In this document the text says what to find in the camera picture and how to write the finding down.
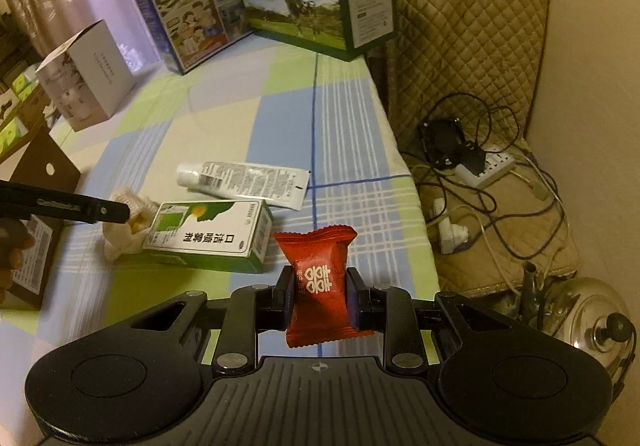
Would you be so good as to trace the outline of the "person's left hand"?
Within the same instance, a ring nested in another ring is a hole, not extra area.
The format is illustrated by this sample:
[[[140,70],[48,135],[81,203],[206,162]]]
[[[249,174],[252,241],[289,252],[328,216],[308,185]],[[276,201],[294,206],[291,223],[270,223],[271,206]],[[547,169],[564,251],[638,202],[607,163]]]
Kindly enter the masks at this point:
[[[14,271],[22,267],[23,253],[34,243],[34,237],[22,221],[1,218],[1,301],[4,301],[6,291],[12,287]]]

